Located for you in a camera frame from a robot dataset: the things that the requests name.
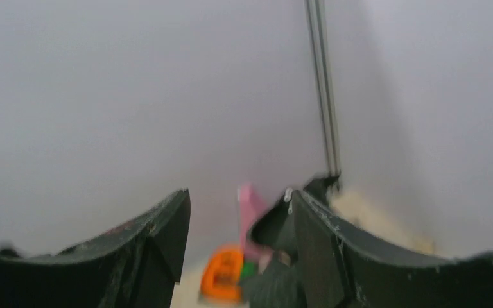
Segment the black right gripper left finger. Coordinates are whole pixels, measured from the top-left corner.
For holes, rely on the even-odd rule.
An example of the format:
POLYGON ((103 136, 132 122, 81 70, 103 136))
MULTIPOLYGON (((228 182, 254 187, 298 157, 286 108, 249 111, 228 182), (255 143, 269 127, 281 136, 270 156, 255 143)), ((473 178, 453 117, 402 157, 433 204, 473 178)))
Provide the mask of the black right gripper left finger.
POLYGON ((141 215, 51 255, 0 250, 0 307, 169 307, 191 217, 179 189, 141 215))

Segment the dark pinstriped garment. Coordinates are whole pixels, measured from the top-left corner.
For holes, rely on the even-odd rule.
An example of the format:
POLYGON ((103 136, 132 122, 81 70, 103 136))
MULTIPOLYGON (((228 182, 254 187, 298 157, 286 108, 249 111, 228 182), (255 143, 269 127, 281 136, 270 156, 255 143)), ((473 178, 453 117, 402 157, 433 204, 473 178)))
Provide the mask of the dark pinstriped garment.
POLYGON ((243 299, 250 307, 306 307, 299 278, 298 245, 295 235, 293 188, 289 187, 263 212, 246 234, 248 244, 261 250, 259 273, 242 278, 243 299))

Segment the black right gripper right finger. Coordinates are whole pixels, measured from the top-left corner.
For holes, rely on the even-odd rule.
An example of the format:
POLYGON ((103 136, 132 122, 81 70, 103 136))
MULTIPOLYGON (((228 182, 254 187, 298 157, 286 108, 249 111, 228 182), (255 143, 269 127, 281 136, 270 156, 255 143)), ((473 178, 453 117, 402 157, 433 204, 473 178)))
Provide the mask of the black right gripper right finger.
POLYGON ((493 307, 493 252, 423 255, 333 215, 304 191, 292 205, 309 307, 493 307))

